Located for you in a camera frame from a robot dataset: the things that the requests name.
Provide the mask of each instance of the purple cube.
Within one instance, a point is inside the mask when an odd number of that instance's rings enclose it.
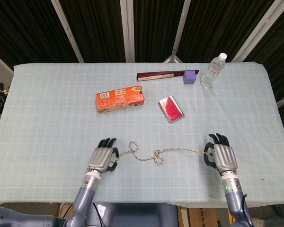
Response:
[[[193,84],[196,80],[196,74],[194,70],[188,70],[184,72],[183,81],[184,84]]]

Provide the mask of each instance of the table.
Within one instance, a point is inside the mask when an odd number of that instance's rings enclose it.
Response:
[[[73,201],[98,142],[118,138],[137,154],[155,149],[203,151],[208,133],[224,134],[234,148],[249,206],[284,203],[284,129],[266,70],[260,64],[227,63],[214,86],[181,77],[136,81],[137,72],[200,69],[208,64],[25,64],[15,67],[0,121],[0,202]],[[97,92],[143,85],[145,103],[98,113]],[[173,95],[185,117],[169,123],[158,100]],[[187,207],[226,207],[220,177],[203,156],[162,155],[163,165],[124,155],[102,174],[95,201],[167,202]]]

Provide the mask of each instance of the orange box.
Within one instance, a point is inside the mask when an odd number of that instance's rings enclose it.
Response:
[[[96,93],[97,108],[100,113],[124,109],[144,104],[142,86],[125,87],[122,89]]]

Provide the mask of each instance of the bottle cap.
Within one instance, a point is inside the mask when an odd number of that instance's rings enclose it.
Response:
[[[220,53],[219,60],[220,61],[225,61],[226,59],[227,59],[227,54],[226,53]]]

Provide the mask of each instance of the plastic water bottle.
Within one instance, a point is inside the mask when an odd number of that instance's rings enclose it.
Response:
[[[207,71],[202,75],[200,83],[203,87],[209,87],[217,79],[220,72],[225,67],[225,60],[227,54],[220,53],[218,57],[215,57],[209,64]]]

